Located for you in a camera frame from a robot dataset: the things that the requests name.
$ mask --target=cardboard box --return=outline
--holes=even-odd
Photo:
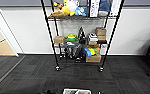
[[[98,37],[98,41],[104,41],[106,40],[106,36],[97,36]]]
[[[101,61],[101,55],[96,54],[94,56],[86,57],[86,62],[100,62]]]
[[[100,44],[94,45],[94,48],[100,48]]]
[[[97,27],[96,29],[95,29],[95,34],[97,35],[97,36],[106,36],[106,29],[105,28],[103,28],[103,27]]]
[[[63,43],[63,42],[65,42],[65,37],[64,36],[56,36],[53,40],[54,40],[54,43]]]
[[[97,45],[97,41],[88,41],[88,45]]]

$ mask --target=blue object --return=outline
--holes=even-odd
[[[99,11],[107,11],[110,12],[110,5],[107,0],[100,0]]]
[[[75,15],[86,16],[86,7],[77,7],[75,10]]]
[[[86,57],[91,56],[91,51],[90,51],[87,47],[85,47],[85,48],[83,49],[83,53],[86,54]]]

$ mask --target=box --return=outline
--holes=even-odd
[[[88,41],[88,45],[97,45],[97,41]]]
[[[98,37],[98,41],[104,41],[106,40],[106,36],[97,36]]]
[[[96,44],[94,45],[95,48],[99,48],[100,47],[100,44]]]
[[[91,91],[81,89],[64,89],[63,94],[91,94]]]
[[[101,61],[101,55],[96,54],[94,56],[86,57],[86,62],[100,62]]]
[[[103,27],[97,27],[96,29],[95,29],[95,34],[97,35],[97,36],[105,36],[106,35],[106,29],[105,28],[103,28]]]
[[[54,43],[63,43],[63,42],[65,42],[65,37],[64,36],[56,36],[53,40],[54,40]]]

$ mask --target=floor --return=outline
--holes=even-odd
[[[0,55],[16,56],[6,40],[0,42]]]
[[[22,55],[20,57],[0,56],[0,79],[8,72],[8,70],[10,70],[17,62],[19,62],[22,57]]]
[[[103,72],[100,63],[62,60],[55,70],[53,55],[26,55],[0,83],[0,94],[38,94],[65,88],[89,89],[92,94],[150,94],[150,67],[143,56],[108,56]]]

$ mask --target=green item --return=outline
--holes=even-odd
[[[97,54],[97,49],[96,48],[93,48],[94,49],[94,51],[95,51],[95,54]]]
[[[74,33],[69,33],[66,38],[68,39],[68,41],[76,41],[77,35],[75,35]]]

